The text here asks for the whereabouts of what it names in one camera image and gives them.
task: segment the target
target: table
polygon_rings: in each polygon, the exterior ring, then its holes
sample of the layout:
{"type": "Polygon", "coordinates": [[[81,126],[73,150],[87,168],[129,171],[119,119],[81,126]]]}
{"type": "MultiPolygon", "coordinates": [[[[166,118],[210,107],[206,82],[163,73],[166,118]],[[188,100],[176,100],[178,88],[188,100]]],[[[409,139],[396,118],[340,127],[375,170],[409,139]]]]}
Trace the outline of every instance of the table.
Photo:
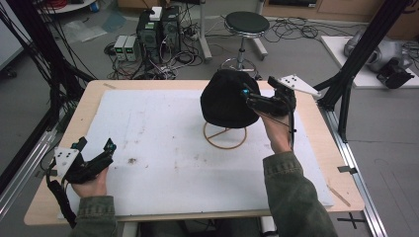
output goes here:
{"type": "MultiPolygon", "coordinates": [[[[71,122],[65,131],[60,146],[70,147],[74,141],[87,134],[89,126],[107,90],[203,90],[208,81],[108,81],[90,82],[71,122]]],[[[259,82],[261,89],[272,89],[266,81],[259,82]]],[[[340,173],[337,167],[345,163],[334,144],[334,140],[323,117],[311,96],[296,92],[298,113],[306,129],[307,137],[317,157],[320,169],[333,196],[335,204],[327,207],[329,212],[361,211],[364,202],[352,176],[340,173]]],[[[25,216],[28,225],[66,224],[57,219],[59,207],[45,181],[42,181],[25,216]]],[[[269,210],[239,212],[203,212],[194,214],[160,214],[147,216],[124,216],[119,221],[145,221],[189,218],[223,218],[270,215],[269,210]]]]}

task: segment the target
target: hand-mounted device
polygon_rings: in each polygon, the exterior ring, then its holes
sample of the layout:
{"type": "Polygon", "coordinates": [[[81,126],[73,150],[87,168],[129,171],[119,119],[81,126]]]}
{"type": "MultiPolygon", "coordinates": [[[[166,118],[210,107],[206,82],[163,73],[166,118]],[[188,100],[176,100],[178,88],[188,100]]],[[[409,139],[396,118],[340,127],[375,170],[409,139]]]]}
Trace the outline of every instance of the hand-mounted device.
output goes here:
{"type": "Polygon", "coordinates": [[[268,84],[275,90],[275,95],[271,98],[253,93],[247,85],[244,85],[246,89],[241,92],[241,95],[246,99],[246,104],[250,109],[267,114],[272,119],[289,115],[288,127],[290,128],[291,146],[293,147],[293,134],[295,133],[293,111],[296,106],[294,90],[316,97],[321,96],[321,94],[296,75],[279,79],[270,76],[268,84]]]}
{"type": "Polygon", "coordinates": [[[67,219],[72,228],[76,225],[76,215],[70,208],[70,203],[65,192],[67,181],[70,184],[83,184],[96,179],[105,168],[112,164],[117,145],[108,139],[104,151],[91,161],[84,161],[81,151],[87,144],[87,140],[81,137],[78,142],[73,143],[71,148],[55,148],[54,158],[46,170],[46,184],[58,201],[62,214],[67,219]],[[61,177],[61,184],[51,181],[51,170],[57,167],[58,177],[61,177]]]}
{"type": "Polygon", "coordinates": [[[246,89],[241,92],[241,95],[246,99],[246,104],[250,109],[267,114],[272,119],[289,115],[288,127],[290,128],[291,146],[293,147],[293,134],[295,133],[293,111],[296,105],[294,91],[272,76],[269,77],[268,84],[275,90],[275,95],[271,98],[253,93],[246,84],[244,85],[246,89]]]}

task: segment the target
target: wire ring stand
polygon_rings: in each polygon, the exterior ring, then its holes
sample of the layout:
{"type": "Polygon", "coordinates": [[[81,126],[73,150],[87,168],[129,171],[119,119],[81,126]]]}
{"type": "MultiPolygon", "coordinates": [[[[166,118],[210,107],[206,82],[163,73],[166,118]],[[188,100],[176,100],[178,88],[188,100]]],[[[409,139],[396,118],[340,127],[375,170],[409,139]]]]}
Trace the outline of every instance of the wire ring stand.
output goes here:
{"type": "Polygon", "coordinates": [[[216,148],[224,149],[224,150],[231,150],[231,149],[234,149],[234,148],[237,148],[237,147],[241,146],[244,143],[244,141],[246,140],[246,138],[247,138],[247,128],[244,127],[244,137],[243,137],[243,139],[237,145],[233,145],[233,146],[220,146],[220,145],[217,145],[217,144],[213,143],[211,141],[211,139],[213,137],[216,137],[218,135],[221,135],[221,134],[223,134],[225,132],[228,132],[229,130],[231,130],[231,128],[225,127],[223,131],[220,131],[220,132],[218,132],[216,134],[213,134],[213,135],[208,136],[207,135],[207,124],[208,124],[208,122],[206,121],[206,123],[204,124],[204,137],[206,138],[206,141],[209,144],[211,144],[212,146],[214,146],[216,148]]]}

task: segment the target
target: green sleeve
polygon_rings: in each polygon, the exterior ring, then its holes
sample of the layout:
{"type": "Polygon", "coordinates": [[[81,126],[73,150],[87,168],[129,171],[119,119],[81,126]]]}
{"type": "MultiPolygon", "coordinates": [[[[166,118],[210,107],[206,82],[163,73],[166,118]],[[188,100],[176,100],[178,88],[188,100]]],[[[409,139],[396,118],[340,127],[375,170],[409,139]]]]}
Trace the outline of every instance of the green sleeve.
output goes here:
{"type": "Polygon", "coordinates": [[[114,197],[85,197],[80,199],[76,226],[70,237],[117,236],[114,197]]]}
{"type": "Polygon", "coordinates": [[[292,152],[264,159],[268,203],[279,236],[337,236],[313,183],[292,152]]]}

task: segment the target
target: person's right hand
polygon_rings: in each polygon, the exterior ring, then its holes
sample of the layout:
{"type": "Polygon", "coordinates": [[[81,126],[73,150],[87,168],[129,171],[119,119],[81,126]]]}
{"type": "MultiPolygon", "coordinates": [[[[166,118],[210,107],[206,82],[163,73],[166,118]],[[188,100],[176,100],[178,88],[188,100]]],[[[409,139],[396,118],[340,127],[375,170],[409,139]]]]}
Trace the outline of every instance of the person's right hand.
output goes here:
{"type": "Polygon", "coordinates": [[[255,111],[265,125],[266,134],[271,141],[271,148],[275,154],[292,151],[290,146],[289,116],[272,118],[255,111]]]}

